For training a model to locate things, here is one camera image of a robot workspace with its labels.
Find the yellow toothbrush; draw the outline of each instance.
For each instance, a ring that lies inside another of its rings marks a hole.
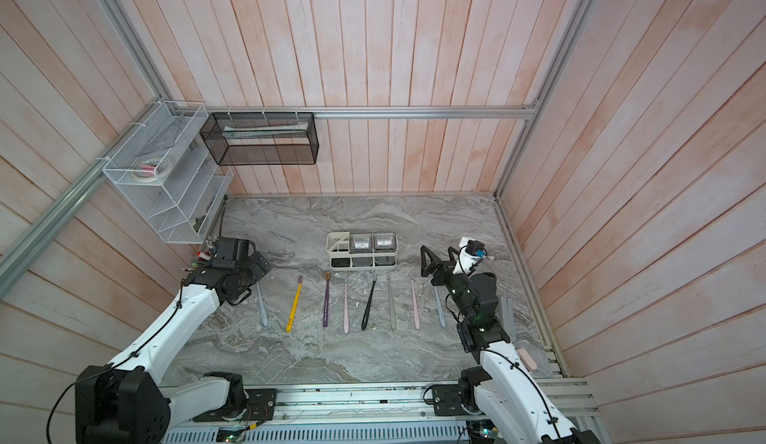
[[[303,277],[298,276],[298,291],[295,293],[295,299],[292,300],[292,309],[290,310],[290,319],[287,320],[287,332],[292,332],[292,321],[295,319],[295,310],[298,308],[298,297],[300,296],[300,287],[303,286]]]

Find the black wire mesh basket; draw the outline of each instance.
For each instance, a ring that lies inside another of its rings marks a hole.
[[[320,143],[309,112],[213,113],[200,131],[219,165],[315,164]]]

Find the black toothbrush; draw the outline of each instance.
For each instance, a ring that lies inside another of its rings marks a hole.
[[[375,282],[378,280],[378,277],[374,277],[372,279],[372,288],[370,288],[370,297],[367,298],[367,308],[365,308],[365,315],[361,319],[361,330],[364,331],[367,329],[367,321],[370,319],[370,306],[372,305],[372,292],[375,291]]]

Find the marble surface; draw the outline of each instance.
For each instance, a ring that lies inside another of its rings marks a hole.
[[[373,272],[333,272],[330,325],[322,326],[325,252],[331,231],[392,231],[399,263],[378,275],[369,325],[361,330]],[[505,245],[493,198],[312,197],[230,200],[223,233],[254,240],[271,261],[261,281],[268,326],[261,323],[257,294],[239,306],[224,304],[191,336],[172,362],[162,385],[177,386],[210,371],[241,373],[245,384],[455,380],[475,366],[464,353],[454,319],[445,309],[441,327],[434,288],[420,277],[420,246],[446,258],[462,236],[484,242],[489,258],[478,272],[498,277],[498,294],[512,299],[516,346],[539,363],[537,377],[551,375],[518,273]],[[285,332],[297,279],[303,286],[292,332]],[[411,279],[415,280],[421,329],[415,328]],[[351,330],[343,333],[344,285],[348,286]],[[391,329],[388,286],[395,294],[396,329]],[[445,289],[439,288],[444,304]]]

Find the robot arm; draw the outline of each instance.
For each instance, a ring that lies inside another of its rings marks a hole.
[[[182,283],[176,299],[110,364],[90,366],[75,384],[78,444],[160,442],[167,429],[219,410],[236,417],[247,398],[238,374],[213,373],[160,391],[170,362],[200,324],[224,302],[238,305],[271,270],[245,239],[220,238],[213,259]]]
[[[464,237],[459,249],[450,247],[447,252],[450,260],[442,261],[421,247],[421,275],[432,275],[434,286],[446,286],[459,308],[456,326],[460,341],[465,352],[472,353],[480,364],[461,373],[458,383],[463,408],[484,412],[509,443],[598,444],[591,431],[579,432],[554,407],[510,343],[495,316],[495,275],[473,273],[486,256],[484,244]]]

